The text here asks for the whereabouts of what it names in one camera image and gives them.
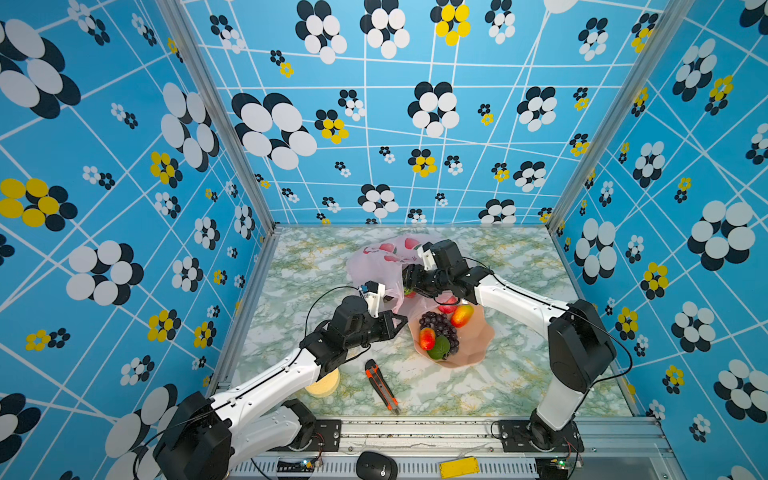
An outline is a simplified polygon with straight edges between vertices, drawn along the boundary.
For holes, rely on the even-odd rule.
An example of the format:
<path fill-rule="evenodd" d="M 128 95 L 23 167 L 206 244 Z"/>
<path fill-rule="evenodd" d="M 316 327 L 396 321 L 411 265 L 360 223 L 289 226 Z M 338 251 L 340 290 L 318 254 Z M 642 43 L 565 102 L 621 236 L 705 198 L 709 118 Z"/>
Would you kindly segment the pink plastic bag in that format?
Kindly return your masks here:
<path fill-rule="evenodd" d="M 436 234 L 407 233 L 384 240 L 375 240 L 355 252 L 346 263 L 348 277 L 353 284 L 374 281 L 385 286 L 383 309 L 410 316 L 427 303 L 415 294 L 408 298 L 402 280 L 402 271 L 412 264 L 422 265 L 418 255 L 424 243 L 436 243 L 442 237 Z"/>

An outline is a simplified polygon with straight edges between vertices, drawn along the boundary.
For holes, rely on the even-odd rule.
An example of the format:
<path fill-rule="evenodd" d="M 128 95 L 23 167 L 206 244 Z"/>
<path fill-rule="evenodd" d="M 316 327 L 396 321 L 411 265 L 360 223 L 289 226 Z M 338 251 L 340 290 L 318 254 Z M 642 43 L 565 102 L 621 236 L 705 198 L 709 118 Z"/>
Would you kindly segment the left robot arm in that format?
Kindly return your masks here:
<path fill-rule="evenodd" d="M 167 479 L 223 479 L 244 460 L 308 435 L 314 417 L 292 395 L 342 366 L 351 349 L 394 339 L 407 317 L 345 297 L 281 362 L 251 380 L 177 407 L 152 453 Z"/>

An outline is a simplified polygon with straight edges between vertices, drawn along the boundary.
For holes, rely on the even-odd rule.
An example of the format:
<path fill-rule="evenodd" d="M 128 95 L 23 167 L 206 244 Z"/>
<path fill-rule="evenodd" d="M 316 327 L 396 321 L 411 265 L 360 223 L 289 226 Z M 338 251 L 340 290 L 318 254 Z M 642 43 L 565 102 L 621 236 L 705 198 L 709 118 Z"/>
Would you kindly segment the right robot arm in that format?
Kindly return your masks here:
<path fill-rule="evenodd" d="M 490 308 L 521 322 L 548 343 L 553 378 L 528 423 L 530 443 L 551 451 L 564 437 L 588 392 L 617 356 L 614 338 L 586 300 L 562 302 L 502 280 L 492 269 L 465 258 L 451 240 L 426 243 L 416 263 L 403 268 L 403 286 L 437 299 Z"/>

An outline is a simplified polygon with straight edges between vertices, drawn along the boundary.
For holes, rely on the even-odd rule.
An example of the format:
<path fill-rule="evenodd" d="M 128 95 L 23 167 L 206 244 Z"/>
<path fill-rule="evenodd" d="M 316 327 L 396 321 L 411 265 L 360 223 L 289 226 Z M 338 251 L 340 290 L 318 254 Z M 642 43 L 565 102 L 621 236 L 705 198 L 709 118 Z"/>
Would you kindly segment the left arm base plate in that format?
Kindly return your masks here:
<path fill-rule="evenodd" d="M 306 429 L 290 444 L 270 449 L 270 452 L 338 452 L 342 433 L 340 419 L 319 419 L 312 432 Z"/>

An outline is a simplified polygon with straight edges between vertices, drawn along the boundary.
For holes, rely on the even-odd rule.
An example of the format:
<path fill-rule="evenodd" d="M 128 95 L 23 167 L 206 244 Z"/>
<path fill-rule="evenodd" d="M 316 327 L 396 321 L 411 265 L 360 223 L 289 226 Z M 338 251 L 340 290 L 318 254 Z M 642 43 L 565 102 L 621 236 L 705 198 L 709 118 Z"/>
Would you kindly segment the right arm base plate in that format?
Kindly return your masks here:
<path fill-rule="evenodd" d="M 577 425 L 570 421 L 561 430 L 543 422 L 499 420 L 491 425 L 491 435 L 506 453 L 583 453 L 584 444 Z"/>

